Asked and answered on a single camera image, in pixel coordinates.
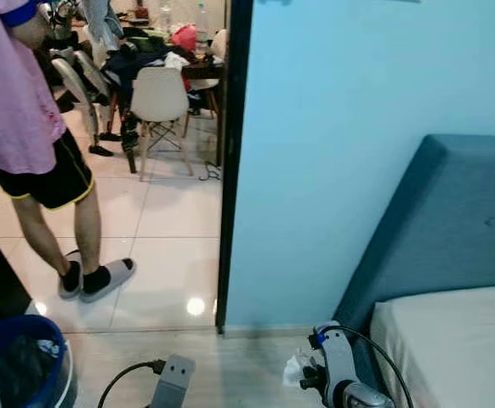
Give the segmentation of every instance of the bed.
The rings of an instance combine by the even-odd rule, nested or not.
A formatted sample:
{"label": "bed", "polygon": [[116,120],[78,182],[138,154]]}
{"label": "bed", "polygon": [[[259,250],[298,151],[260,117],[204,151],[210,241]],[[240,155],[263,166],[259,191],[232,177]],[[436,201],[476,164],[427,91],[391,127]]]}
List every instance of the bed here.
{"label": "bed", "polygon": [[[417,408],[495,406],[495,137],[424,139],[334,319],[385,347]],[[388,367],[350,341],[360,379],[398,398]]]}

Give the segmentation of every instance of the pink shirt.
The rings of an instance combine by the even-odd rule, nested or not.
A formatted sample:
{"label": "pink shirt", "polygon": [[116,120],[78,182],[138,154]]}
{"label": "pink shirt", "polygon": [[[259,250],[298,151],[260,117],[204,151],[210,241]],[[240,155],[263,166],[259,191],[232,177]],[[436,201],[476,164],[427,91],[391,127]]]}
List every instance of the pink shirt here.
{"label": "pink shirt", "polygon": [[65,131],[32,51],[9,33],[34,10],[32,0],[0,0],[0,168],[9,173],[49,172]]}

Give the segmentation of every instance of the blue headboard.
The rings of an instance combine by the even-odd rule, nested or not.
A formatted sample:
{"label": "blue headboard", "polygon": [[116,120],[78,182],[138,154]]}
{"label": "blue headboard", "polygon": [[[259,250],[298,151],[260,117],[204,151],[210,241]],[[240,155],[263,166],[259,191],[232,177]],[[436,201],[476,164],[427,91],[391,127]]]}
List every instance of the blue headboard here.
{"label": "blue headboard", "polygon": [[[427,136],[334,319],[367,333],[376,302],[480,286],[495,286],[495,137]],[[353,349],[361,380],[384,391],[368,347]]]}

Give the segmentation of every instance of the slipper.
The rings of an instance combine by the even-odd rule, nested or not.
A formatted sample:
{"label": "slipper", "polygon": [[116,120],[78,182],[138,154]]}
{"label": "slipper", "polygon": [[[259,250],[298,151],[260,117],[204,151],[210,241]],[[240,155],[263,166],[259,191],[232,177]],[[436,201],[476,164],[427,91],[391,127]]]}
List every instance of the slipper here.
{"label": "slipper", "polygon": [[78,249],[66,254],[66,260],[68,260],[69,262],[77,262],[79,264],[79,281],[77,283],[77,287],[73,291],[68,292],[64,288],[62,279],[59,276],[59,296],[64,300],[74,298],[81,291],[81,279],[83,275],[83,262],[81,260],[81,253]]}
{"label": "slipper", "polygon": [[110,272],[110,283],[95,293],[89,294],[82,289],[79,295],[82,302],[92,303],[103,298],[134,275],[136,271],[136,263],[130,258],[118,259],[117,261],[107,263],[104,267]]}

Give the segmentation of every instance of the blue wall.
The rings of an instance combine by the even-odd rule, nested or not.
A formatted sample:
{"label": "blue wall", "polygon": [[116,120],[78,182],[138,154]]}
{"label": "blue wall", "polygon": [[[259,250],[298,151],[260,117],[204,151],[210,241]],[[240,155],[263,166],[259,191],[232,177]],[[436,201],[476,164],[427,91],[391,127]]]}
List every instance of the blue wall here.
{"label": "blue wall", "polygon": [[495,134],[495,0],[256,0],[252,30],[226,325],[313,325],[422,137]]}

